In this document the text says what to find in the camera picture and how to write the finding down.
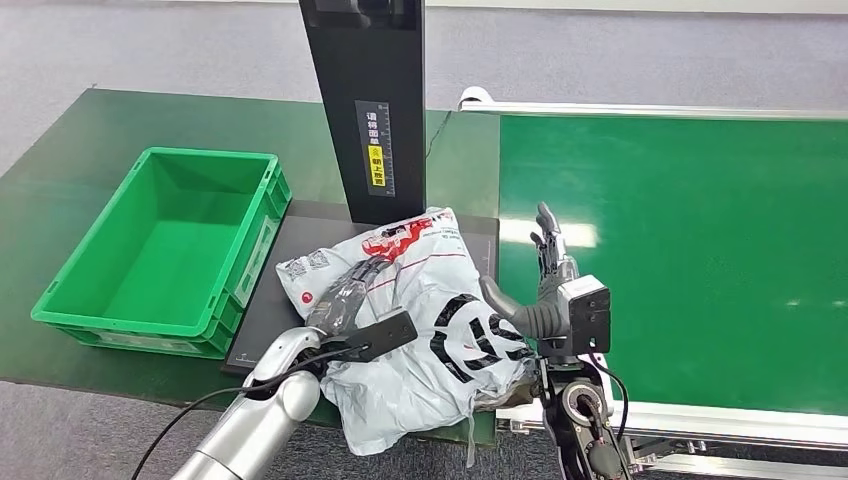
yellow warning label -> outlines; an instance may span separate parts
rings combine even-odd
[[[371,165],[371,183],[375,187],[385,187],[386,177],[383,171],[383,147],[369,145],[368,160],[368,164]]]

qr code label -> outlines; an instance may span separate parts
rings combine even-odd
[[[330,266],[330,261],[321,250],[316,250],[309,254],[306,259],[309,261],[309,266],[312,268],[324,268]]]
[[[283,267],[283,271],[292,280],[306,274],[306,267],[300,262],[300,259],[292,260]]]

green plastic crate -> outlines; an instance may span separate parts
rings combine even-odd
[[[149,148],[32,318],[86,345],[224,358],[290,200],[276,155]]]

red printed logo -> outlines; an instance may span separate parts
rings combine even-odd
[[[369,237],[362,242],[362,250],[369,256],[382,255],[394,261],[398,255],[406,252],[410,245],[421,238],[421,231],[433,226],[433,220],[419,218],[409,223],[387,228],[379,235]]]

vertical black post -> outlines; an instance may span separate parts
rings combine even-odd
[[[300,0],[300,8],[351,220],[422,213],[422,0]]]

